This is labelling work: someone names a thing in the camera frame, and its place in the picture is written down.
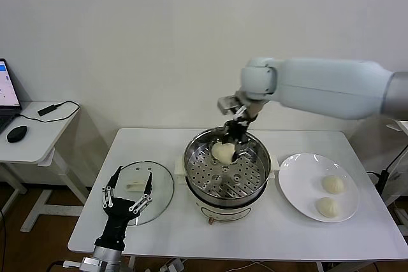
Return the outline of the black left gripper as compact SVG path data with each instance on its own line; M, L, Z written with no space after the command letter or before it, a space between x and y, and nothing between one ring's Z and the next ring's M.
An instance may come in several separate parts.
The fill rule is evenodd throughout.
M152 202L152 172L149 173L143 196L137 202L114 197L113 191L122 169L123 166L120 165L110 177L107 185L102 188L102 203L108 220L102 235L94 243L96 247L124 249L128 222L136 218L134 213L141 213Z

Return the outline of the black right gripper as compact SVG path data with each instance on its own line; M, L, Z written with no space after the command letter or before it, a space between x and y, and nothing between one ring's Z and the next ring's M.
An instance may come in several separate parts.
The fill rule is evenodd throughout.
M220 128L218 142L225 144L234 141L235 151L231 158L232 162L235 162L247 150L249 138L245 135L253 121L255 121L255 117L243 113L234 116L232 120L225 123L224 127Z

